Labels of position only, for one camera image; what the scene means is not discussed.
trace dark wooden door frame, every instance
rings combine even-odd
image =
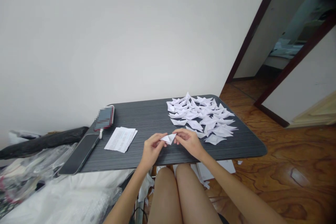
[[[280,83],[291,73],[291,71],[307,56],[308,53],[323,39],[323,37],[330,32],[336,25],[336,11],[323,22],[311,38],[305,43],[302,49],[295,55],[295,57],[282,70],[280,75],[272,82],[272,84],[262,93],[258,100],[254,103],[256,107],[261,104],[266,98],[280,85]]]
[[[253,19],[251,27],[250,27],[249,31],[247,32],[247,35],[244,39],[244,42],[243,42],[243,44],[242,44],[242,46],[239,50],[238,56],[237,56],[233,66],[231,68],[231,71],[230,71],[229,76],[227,77],[225,83],[232,82],[232,79],[233,79],[233,77],[234,77],[234,75],[235,75],[235,73],[236,73],[244,55],[245,55],[245,53],[246,53],[247,48],[249,47],[249,45],[252,41],[252,38],[253,38],[261,20],[262,20],[262,18],[264,17],[264,14],[265,14],[270,2],[271,2],[271,0],[262,0],[261,4],[259,6],[259,9],[258,9],[258,11],[257,11],[257,13],[256,13],[256,15]]]

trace dark gray table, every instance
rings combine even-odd
[[[215,95],[200,95],[200,97],[212,97],[216,100],[217,105],[221,103],[224,108],[232,112]],[[171,98],[167,98],[114,104],[114,125],[104,130],[103,139],[99,140],[80,172],[136,168],[141,160],[144,141],[151,135],[165,132],[171,134],[177,128],[185,128],[185,126],[175,126],[171,122],[166,104],[166,101],[171,100]],[[205,143],[205,138],[201,139],[202,146],[215,160],[250,158],[263,156],[267,153],[263,142],[238,117],[227,119],[234,119],[235,122],[230,126],[238,127],[233,136],[217,145]],[[86,134],[96,133],[93,131],[95,123],[91,125]],[[104,149],[115,127],[138,130],[126,153]],[[182,145],[172,144],[162,149],[155,164],[161,166],[187,162],[198,162],[198,160],[190,155]]]

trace thigh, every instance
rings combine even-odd
[[[179,192],[175,176],[167,167],[162,168],[156,175],[148,223],[182,224]]]
[[[177,167],[176,181],[184,224],[222,224],[214,206],[205,194],[203,185],[189,164],[180,164]]]

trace smartphone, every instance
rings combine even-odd
[[[87,158],[99,140],[99,134],[87,134],[79,142],[68,160],[58,171],[59,175],[75,175],[85,164]]]
[[[94,131],[109,128],[113,124],[114,106],[110,105],[99,111]]]

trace phone screen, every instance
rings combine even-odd
[[[83,166],[99,139],[98,134],[88,134],[79,142],[73,153],[58,171],[59,175],[76,174]]]

